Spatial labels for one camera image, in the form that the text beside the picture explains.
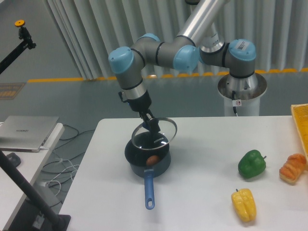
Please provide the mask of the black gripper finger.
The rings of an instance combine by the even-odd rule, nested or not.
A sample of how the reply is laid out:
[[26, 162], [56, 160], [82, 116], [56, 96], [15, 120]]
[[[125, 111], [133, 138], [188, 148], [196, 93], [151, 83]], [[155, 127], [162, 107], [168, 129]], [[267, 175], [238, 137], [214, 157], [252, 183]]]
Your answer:
[[143, 127], [148, 127], [149, 126], [148, 114], [149, 114], [148, 111], [141, 111], [141, 112], [139, 112], [139, 115], [140, 115], [141, 119], [143, 120]]
[[151, 133], [158, 133], [160, 131], [160, 127], [159, 127], [159, 120], [157, 118], [154, 117], [153, 113], [151, 112], [150, 109], [148, 109], [147, 112], [147, 116], [148, 116], [148, 125], [149, 125], [149, 131]]

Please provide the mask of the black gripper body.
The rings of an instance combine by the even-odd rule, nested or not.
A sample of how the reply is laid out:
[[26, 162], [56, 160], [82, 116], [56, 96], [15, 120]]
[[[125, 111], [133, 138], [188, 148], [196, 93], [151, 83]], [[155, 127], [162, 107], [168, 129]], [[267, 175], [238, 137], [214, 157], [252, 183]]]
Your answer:
[[121, 102], [128, 103], [132, 111], [134, 112], [147, 113], [149, 111], [150, 105], [152, 104], [152, 100], [148, 91], [146, 91], [141, 97], [136, 99], [127, 98], [126, 100], [123, 100], [123, 91], [118, 92], [118, 95], [121, 99]]

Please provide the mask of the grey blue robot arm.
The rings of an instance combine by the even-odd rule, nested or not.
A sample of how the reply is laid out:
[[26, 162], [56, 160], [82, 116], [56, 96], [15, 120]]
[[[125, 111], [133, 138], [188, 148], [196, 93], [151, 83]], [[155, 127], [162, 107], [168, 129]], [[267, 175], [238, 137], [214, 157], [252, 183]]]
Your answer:
[[119, 47], [109, 54], [108, 61], [126, 96], [131, 109], [138, 112], [146, 129], [158, 132], [158, 120], [149, 107], [151, 98], [143, 84], [141, 70], [147, 64], [191, 73], [198, 62], [229, 69], [229, 91], [235, 91], [238, 98], [244, 95], [239, 88], [255, 90], [256, 48], [246, 39], [226, 43], [218, 35], [213, 22], [225, 0], [191, 1], [196, 8], [171, 43], [160, 41], [151, 33], [145, 34], [131, 46]]

